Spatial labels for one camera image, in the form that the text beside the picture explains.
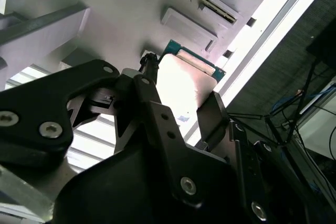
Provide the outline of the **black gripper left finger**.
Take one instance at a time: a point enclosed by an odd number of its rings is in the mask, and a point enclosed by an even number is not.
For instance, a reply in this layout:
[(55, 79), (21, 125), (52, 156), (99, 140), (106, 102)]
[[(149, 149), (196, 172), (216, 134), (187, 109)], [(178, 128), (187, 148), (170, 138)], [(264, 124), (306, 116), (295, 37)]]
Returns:
[(187, 146), (154, 82), (93, 60), (1, 92), (1, 194), (27, 208), (54, 208), (77, 176), (64, 172), (74, 129), (102, 113), (115, 117), (115, 154), (147, 145), (157, 152), (173, 195), (178, 186), (196, 193), (195, 183), (181, 175), (191, 165), (177, 166)]

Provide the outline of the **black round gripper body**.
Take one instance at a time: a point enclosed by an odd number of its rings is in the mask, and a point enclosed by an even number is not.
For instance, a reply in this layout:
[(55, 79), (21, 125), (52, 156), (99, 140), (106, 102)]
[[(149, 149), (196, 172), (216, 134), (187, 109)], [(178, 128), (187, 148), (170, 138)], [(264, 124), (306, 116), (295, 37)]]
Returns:
[(246, 223), (236, 176), (212, 154), (184, 148), (178, 168), (191, 165), (196, 193), (173, 195), (156, 151), (128, 147), (78, 174), (55, 202), (53, 223)]

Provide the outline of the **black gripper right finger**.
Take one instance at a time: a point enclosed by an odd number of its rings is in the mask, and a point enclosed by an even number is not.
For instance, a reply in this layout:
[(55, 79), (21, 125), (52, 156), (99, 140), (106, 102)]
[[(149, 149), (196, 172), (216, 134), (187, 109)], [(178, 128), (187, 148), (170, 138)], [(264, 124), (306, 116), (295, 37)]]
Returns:
[(218, 185), (216, 215), (226, 223), (314, 223), (314, 197), (293, 158), (264, 141), (251, 143), (212, 92), (197, 109), (197, 147), (223, 158), (229, 171)]

